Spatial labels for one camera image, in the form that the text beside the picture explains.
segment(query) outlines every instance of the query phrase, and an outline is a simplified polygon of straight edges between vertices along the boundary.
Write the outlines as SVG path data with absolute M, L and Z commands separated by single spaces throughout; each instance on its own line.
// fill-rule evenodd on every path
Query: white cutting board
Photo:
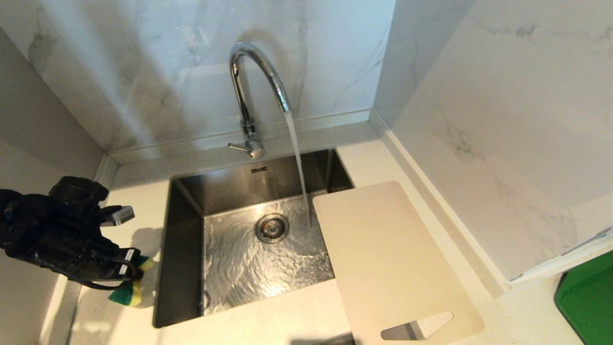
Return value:
M 317 196 L 315 210 L 345 311 L 361 345 L 443 345 L 484 323 L 398 182 Z M 381 331 L 450 311 L 423 341 L 385 341 Z

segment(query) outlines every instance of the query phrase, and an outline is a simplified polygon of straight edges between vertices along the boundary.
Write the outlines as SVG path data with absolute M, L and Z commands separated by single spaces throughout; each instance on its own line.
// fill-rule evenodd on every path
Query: stainless steel sink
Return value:
M 332 149 L 172 180 L 154 326 L 334 278 L 316 195 L 353 188 Z

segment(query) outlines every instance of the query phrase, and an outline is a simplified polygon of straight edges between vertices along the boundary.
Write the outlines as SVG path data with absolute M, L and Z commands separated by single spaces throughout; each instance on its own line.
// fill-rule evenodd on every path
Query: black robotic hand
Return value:
M 120 289 L 140 279 L 134 266 L 140 251 L 119 248 L 100 231 L 134 217 L 130 206 L 100 208 L 108 193 L 97 182 L 71 176 L 62 177 L 48 196 L 0 189 L 0 248 L 93 289 Z

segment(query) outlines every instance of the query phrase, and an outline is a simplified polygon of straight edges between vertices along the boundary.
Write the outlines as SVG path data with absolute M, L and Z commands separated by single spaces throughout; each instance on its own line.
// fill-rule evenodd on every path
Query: backsplash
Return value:
M 395 0 L 0 1 L 0 25 L 105 151 L 239 130 L 228 55 L 273 61 L 294 116 L 372 106 Z M 256 119 L 283 122 L 247 63 Z
M 510 279 L 613 223 L 612 80 L 610 1 L 399 1 L 375 110 Z

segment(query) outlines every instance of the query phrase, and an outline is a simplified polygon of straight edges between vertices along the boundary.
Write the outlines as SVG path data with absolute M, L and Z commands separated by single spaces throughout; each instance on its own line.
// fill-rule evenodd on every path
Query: faucet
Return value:
M 243 91 L 243 85 L 240 81 L 240 68 L 238 66 L 238 61 L 242 56 L 250 57 L 260 67 L 262 72 L 264 72 L 266 79 L 268 79 L 270 86 L 275 92 L 276 101 L 282 113 L 290 111 L 289 100 L 287 94 L 285 94 L 285 88 L 283 87 L 283 83 L 281 83 L 281 78 L 279 78 L 279 75 L 276 73 L 275 68 L 266 55 L 253 44 L 243 42 L 236 43 L 230 51 L 230 73 L 232 74 L 238 105 L 243 114 L 240 125 L 243 128 L 245 146 L 228 144 L 228 147 L 247 151 L 251 159 L 257 159 L 264 154 L 264 146 L 260 142 L 256 132 L 256 121 L 249 115 L 247 103 L 245 102 L 245 92 Z

